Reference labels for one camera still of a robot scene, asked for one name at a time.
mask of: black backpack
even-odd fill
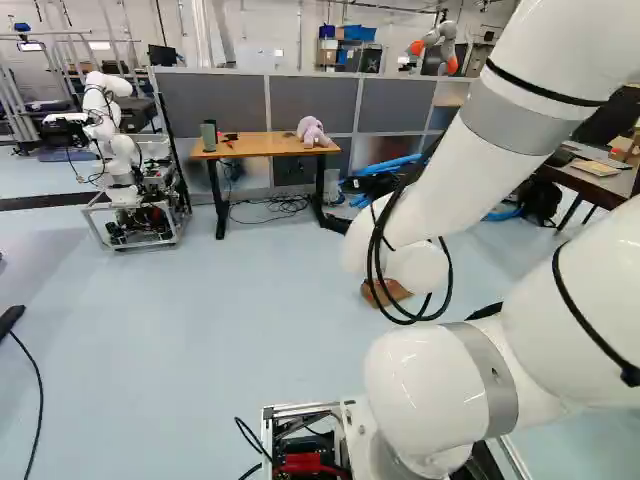
[[[520,215],[541,227],[556,226],[551,218],[558,211],[561,200],[562,190],[556,184],[535,176],[525,181],[518,191]]]

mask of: black stripe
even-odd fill
[[[616,363],[621,369],[622,373],[620,374],[620,378],[624,383],[626,383],[629,387],[638,387],[640,386],[640,369],[636,367],[631,362],[624,359],[616,350],[607,343],[607,341],[600,336],[598,332],[596,332],[595,328],[589,323],[589,321],[582,314],[578,306],[575,304],[571,295],[569,295],[569,291],[567,290],[564,281],[562,280],[562,275],[560,274],[560,265],[559,265],[559,257],[560,250],[564,245],[558,247],[558,249],[553,254],[553,259],[551,261],[551,269],[553,271],[553,279],[556,281],[556,286],[558,287],[558,292],[564,300],[564,303],[567,305],[567,308],[575,317],[578,324],[583,328],[591,340],[600,347],[600,350],[604,352],[604,354],[609,357],[613,362]]]
[[[534,85],[533,83],[529,83],[526,80],[522,80],[520,77],[516,77],[506,70],[501,69],[495,63],[491,61],[490,58],[487,58],[485,65],[491,70],[493,73],[498,75],[500,78],[506,80],[509,83],[513,83],[528,92],[535,93],[536,95],[540,95],[542,97],[550,98],[551,100],[556,100],[557,102],[568,103],[569,105],[578,105],[580,107],[600,107],[607,103],[607,101],[601,100],[585,100],[584,98],[578,97],[570,97],[569,95],[564,95],[562,93],[554,92],[553,90],[547,90],[546,88],[539,87]]]
[[[0,199],[0,212],[83,205],[89,203],[97,193],[98,192],[78,192],[60,193],[58,195],[37,195],[35,197],[3,198]],[[108,202],[109,198],[105,194],[102,194],[98,201]]]

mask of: gray joint band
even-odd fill
[[[518,421],[518,393],[504,358],[489,338],[472,323],[441,324],[460,340],[476,364],[484,383],[489,425],[484,438],[511,432]]]
[[[523,155],[552,154],[582,123],[527,110],[498,95],[480,79],[471,84],[460,118],[480,138]]]

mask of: gray partition panel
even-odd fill
[[[222,131],[267,130],[262,75],[156,73],[156,79],[178,138],[199,137],[209,118]]]
[[[313,115],[326,132],[351,133],[358,92],[357,78],[269,77],[271,128],[295,130]]]
[[[327,155],[327,170],[340,169],[340,178],[345,178],[349,171],[350,138],[334,138],[333,141],[342,151]],[[306,185],[315,182],[316,157],[273,157],[273,184],[276,187],[285,185]]]
[[[367,78],[358,131],[423,131],[436,82]]]
[[[453,122],[460,107],[433,107],[429,119],[429,130],[444,130]]]

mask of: small wooden block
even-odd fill
[[[396,302],[399,302],[400,300],[404,300],[405,298],[408,298],[413,295],[413,293],[409,292],[407,289],[405,289],[402,285],[400,285],[396,280],[392,278],[385,278],[385,284],[387,286],[387,289],[389,290],[389,293],[391,293],[391,296]],[[387,295],[384,293],[384,291],[382,290],[382,287],[380,286],[380,282],[378,282],[377,280],[374,281],[374,288],[376,289],[376,294],[378,295],[378,299],[380,299],[380,303],[382,303],[382,306],[388,307],[389,305],[391,305],[391,301],[389,300]],[[362,282],[362,285],[360,285],[360,293],[362,294],[364,299],[369,303],[369,305],[371,305],[373,308],[378,308],[378,305],[376,304],[376,301],[373,299],[373,295],[371,294],[371,289],[369,288],[369,284],[367,283],[366,280]]]

